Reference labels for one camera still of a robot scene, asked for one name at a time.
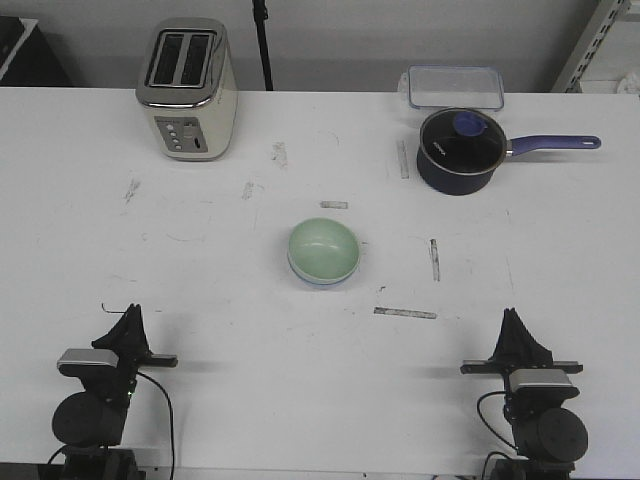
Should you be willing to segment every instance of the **cream toaster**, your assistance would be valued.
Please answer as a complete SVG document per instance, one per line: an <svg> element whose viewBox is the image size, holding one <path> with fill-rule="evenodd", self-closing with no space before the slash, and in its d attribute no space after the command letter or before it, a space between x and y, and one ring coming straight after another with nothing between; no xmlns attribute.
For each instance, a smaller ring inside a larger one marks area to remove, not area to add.
<svg viewBox="0 0 640 480"><path fill-rule="evenodd" d="M160 23L147 48L136 98L169 157L204 161L224 153L238 102L224 25L207 18Z"/></svg>

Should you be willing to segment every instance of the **white table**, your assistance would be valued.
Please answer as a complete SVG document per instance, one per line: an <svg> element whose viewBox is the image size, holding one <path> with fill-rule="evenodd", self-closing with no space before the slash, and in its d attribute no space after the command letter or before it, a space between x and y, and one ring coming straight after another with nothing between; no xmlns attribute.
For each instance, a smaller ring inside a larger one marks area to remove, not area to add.
<svg viewBox="0 0 640 480"><path fill-rule="evenodd" d="M508 136L603 146L511 159L465 197L418 176L416 124L393 94L242 92L232 144L208 163L162 156L132 91L3 88L0 105L0 461L59 446L53 411L82 388L57 358L118 320L101 302L134 302L151 349L180 359L151 372L174 402L178 465L477 474L500 444L475 401L502 384L458 368L492 354L514 306L556 360L585 366L565 403L590 434L574 476L640 476L636 97L507 95ZM362 242L331 289L286 261L313 216ZM510 435L501 402L485 411ZM123 446L169 463L164 399L143 381Z"/></svg>

